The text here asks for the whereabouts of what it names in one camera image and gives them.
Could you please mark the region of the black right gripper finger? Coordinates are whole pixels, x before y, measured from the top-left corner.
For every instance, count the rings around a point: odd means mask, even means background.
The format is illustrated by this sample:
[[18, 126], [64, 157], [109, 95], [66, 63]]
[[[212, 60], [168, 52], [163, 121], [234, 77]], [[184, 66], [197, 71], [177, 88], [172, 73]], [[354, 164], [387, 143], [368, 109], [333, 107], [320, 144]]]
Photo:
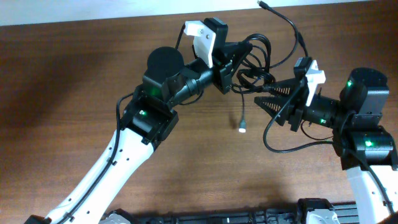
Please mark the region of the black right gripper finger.
[[296, 90], [301, 89], [302, 81], [296, 78], [282, 80], [264, 85], [264, 91], [273, 96], [292, 96]]
[[285, 123], [289, 118], [289, 105], [284, 106], [290, 99], [289, 96], [256, 96], [254, 98], [255, 104], [263, 109], [271, 118], [274, 118], [277, 113], [284, 108], [276, 117], [276, 123]]

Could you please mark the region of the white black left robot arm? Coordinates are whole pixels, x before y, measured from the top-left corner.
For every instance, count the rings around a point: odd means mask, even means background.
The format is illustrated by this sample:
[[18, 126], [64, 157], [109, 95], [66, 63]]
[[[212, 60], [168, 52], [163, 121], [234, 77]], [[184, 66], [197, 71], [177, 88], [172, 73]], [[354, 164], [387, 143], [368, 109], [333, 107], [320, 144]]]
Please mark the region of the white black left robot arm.
[[45, 217], [27, 223], [98, 223], [130, 176], [165, 141], [178, 123], [177, 105], [185, 105], [210, 85], [227, 92], [231, 76], [252, 50], [248, 42], [226, 43], [210, 57], [185, 63], [177, 47], [159, 47], [147, 59], [142, 84], [116, 105], [116, 130], [106, 149], [81, 182]]

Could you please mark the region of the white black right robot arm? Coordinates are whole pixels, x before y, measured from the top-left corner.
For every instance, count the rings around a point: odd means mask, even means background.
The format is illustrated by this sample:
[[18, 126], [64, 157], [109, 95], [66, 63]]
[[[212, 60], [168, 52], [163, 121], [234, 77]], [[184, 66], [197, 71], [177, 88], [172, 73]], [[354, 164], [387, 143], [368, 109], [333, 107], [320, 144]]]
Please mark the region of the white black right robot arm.
[[397, 147], [380, 124], [389, 96], [387, 77], [371, 68], [355, 68], [337, 100], [322, 96], [317, 86], [323, 71], [274, 83], [257, 96], [255, 104], [273, 123], [289, 123], [297, 131], [304, 121], [332, 130], [333, 146], [354, 192], [360, 223], [397, 221]]

